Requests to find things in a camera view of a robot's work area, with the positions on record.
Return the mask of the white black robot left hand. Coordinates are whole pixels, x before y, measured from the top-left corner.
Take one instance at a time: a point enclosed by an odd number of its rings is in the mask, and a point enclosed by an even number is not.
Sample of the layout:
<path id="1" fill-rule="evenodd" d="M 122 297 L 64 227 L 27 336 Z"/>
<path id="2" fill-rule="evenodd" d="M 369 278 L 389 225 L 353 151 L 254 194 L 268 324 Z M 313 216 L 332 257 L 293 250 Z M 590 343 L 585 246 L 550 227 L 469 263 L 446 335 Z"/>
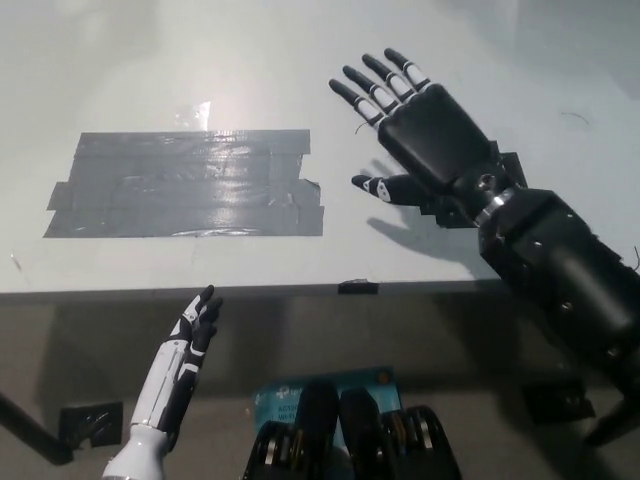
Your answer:
<path id="1" fill-rule="evenodd" d="M 210 341 L 217 332 L 222 303 L 209 285 L 178 317 L 148 370 L 132 415 L 133 425 L 151 427 L 169 436 L 179 431 Z"/>

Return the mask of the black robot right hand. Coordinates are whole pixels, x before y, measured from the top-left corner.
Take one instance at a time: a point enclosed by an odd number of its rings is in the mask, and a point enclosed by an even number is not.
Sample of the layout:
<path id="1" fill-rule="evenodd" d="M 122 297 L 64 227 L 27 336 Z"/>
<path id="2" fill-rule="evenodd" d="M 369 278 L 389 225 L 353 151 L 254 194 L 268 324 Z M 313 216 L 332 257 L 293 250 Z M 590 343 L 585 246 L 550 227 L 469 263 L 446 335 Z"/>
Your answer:
<path id="1" fill-rule="evenodd" d="M 378 142 L 432 195 L 452 199 L 469 217 L 514 187 L 491 142 L 444 88 L 400 52 L 387 48 L 384 62 L 365 54 L 376 81 L 348 65 L 329 88 L 376 131 Z"/>

